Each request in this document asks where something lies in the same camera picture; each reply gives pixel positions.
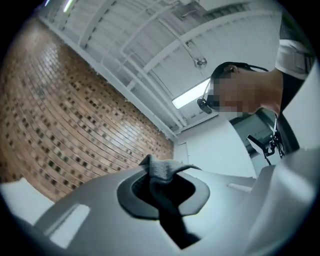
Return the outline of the rectangular ceiling light panel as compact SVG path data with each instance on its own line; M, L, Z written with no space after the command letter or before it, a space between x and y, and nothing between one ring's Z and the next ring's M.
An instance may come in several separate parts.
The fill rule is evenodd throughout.
M172 104L177 108L180 109L185 105L189 104L192 101L202 97L208 91L208 86L210 83L210 79L206 79L199 83L198 85L194 86L193 88L189 89L182 95L178 96L172 101Z

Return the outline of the round ceiling fixture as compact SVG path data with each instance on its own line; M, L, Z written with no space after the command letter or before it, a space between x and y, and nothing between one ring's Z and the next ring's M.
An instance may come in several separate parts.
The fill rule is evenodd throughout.
M194 65L198 69L204 69L207 66L207 60L204 57L197 57L194 59Z

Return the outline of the white ceiling pipe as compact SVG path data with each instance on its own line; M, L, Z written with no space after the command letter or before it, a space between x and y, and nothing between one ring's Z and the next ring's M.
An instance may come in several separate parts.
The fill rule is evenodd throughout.
M177 39L162 23L166 23L178 36L200 25L195 14L179 17L179 7L159 13L148 21L136 35L124 46L122 52L129 59L143 68L165 47Z

